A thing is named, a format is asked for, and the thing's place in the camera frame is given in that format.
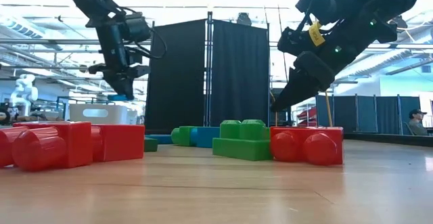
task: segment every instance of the black partition panel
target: black partition panel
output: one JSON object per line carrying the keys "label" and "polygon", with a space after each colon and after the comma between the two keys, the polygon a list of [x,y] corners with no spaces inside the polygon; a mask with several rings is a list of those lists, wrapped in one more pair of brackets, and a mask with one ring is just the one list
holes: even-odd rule
{"label": "black partition panel", "polygon": [[400,120],[398,116],[397,97],[377,97],[378,133],[399,134]]}
{"label": "black partition panel", "polygon": [[374,97],[357,96],[358,132],[377,133]]}
{"label": "black partition panel", "polygon": [[[333,111],[334,111],[334,97],[328,97],[329,100],[329,108],[331,111],[331,120],[332,124],[334,125],[334,119],[333,119]],[[317,95],[316,96],[316,108],[317,108],[317,124],[322,127],[329,127],[329,116],[327,111],[327,104],[326,104],[326,96],[323,95]]]}
{"label": "black partition panel", "polygon": [[214,21],[210,124],[223,120],[268,121],[267,30]]}
{"label": "black partition panel", "polygon": [[409,122],[409,113],[413,109],[420,109],[419,97],[400,96],[400,111],[403,135],[411,135],[405,123]]}
{"label": "black partition panel", "polygon": [[357,130],[355,96],[334,96],[335,126],[343,127],[345,133]]}
{"label": "black partition panel", "polygon": [[[145,114],[146,133],[170,133],[180,126],[202,126],[204,117],[205,20],[155,27],[167,54],[150,60]],[[163,44],[152,40],[152,54]]]}

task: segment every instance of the person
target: person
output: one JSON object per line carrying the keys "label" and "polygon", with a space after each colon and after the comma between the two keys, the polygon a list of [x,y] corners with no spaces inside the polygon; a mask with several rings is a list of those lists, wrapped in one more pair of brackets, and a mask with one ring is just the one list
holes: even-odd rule
{"label": "person", "polygon": [[409,118],[411,119],[408,123],[412,133],[417,136],[428,136],[427,129],[422,125],[422,119],[426,112],[422,112],[420,109],[414,109],[410,111]]}

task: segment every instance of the cap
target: cap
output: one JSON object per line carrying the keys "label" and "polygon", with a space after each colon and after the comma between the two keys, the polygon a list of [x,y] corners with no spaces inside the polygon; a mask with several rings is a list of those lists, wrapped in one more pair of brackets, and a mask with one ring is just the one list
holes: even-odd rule
{"label": "cap", "polygon": [[427,114],[427,112],[422,112],[420,109],[413,109],[409,113],[409,118],[411,118],[412,115],[414,115],[414,114],[424,114],[425,115],[425,114]]}

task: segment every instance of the large building block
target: large building block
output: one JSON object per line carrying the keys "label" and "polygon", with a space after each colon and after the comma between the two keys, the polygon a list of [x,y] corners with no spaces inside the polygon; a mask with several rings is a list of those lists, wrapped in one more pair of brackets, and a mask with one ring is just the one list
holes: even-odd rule
{"label": "large building block", "polygon": [[21,122],[12,144],[15,164],[25,171],[73,168],[93,162],[90,122]]}
{"label": "large building block", "polygon": [[146,135],[151,139],[157,139],[158,144],[172,144],[171,135]]}
{"label": "large building block", "polygon": [[171,139],[175,145],[179,146],[196,146],[194,142],[191,141],[191,130],[195,127],[182,126],[173,129],[171,132]]}
{"label": "large building block", "polygon": [[261,120],[244,120],[240,126],[240,139],[266,139],[266,124]]}
{"label": "large building block", "polygon": [[225,120],[220,124],[220,138],[240,139],[241,122],[238,120]]}
{"label": "large building block", "polygon": [[149,137],[144,138],[144,152],[157,152],[158,140]]}
{"label": "large building block", "polygon": [[109,162],[144,157],[143,125],[93,125],[94,161]]}
{"label": "large building block", "polygon": [[241,160],[272,160],[269,140],[213,139],[212,153]]}
{"label": "large building block", "polygon": [[212,140],[219,137],[219,127],[196,127],[191,130],[191,142],[200,148],[211,148]]}
{"label": "large building block", "polygon": [[0,167],[14,164],[12,157],[12,143],[28,127],[10,127],[0,129]]}
{"label": "large building block", "polygon": [[[231,129],[230,134],[223,132],[225,125]],[[225,121],[221,124],[221,135],[213,139],[212,153],[216,156],[225,156],[242,160],[272,160],[269,148],[269,129],[261,120]]]}
{"label": "large building block", "polygon": [[271,127],[271,152],[278,161],[343,164],[343,128]]}

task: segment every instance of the green toy block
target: green toy block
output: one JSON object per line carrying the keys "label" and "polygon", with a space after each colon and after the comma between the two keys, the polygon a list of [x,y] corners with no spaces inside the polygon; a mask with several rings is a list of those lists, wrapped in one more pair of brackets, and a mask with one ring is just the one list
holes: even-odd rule
{"label": "green toy block", "polygon": [[223,139],[239,139],[241,122],[238,120],[225,120],[220,124],[219,137]]}
{"label": "green toy block", "polygon": [[157,152],[158,140],[145,137],[144,138],[144,152]]}
{"label": "green toy block", "polygon": [[265,129],[265,139],[271,140],[270,128]]}
{"label": "green toy block", "polygon": [[240,127],[240,139],[266,139],[266,124],[261,120],[244,120]]}
{"label": "green toy block", "polygon": [[176,129],[173,129],[171,132],[171,140],[175,145],[179,146],[195,146],[194,143],[191,142],[189,136],[191,135],[191,130],[195,127],[190,126],[182,126]]}
{"label": "green toy block", "polygon": [[182,138],[181,138],[180,128],[176,128],[176,129],[173,129],[173,131],[171,131],[171,141],[175,145],[179,145],[181,143]]}
{"label": "green toy block", "polygon": [[212,153],[241,160],[272,160],[269,140],[213,139]]}

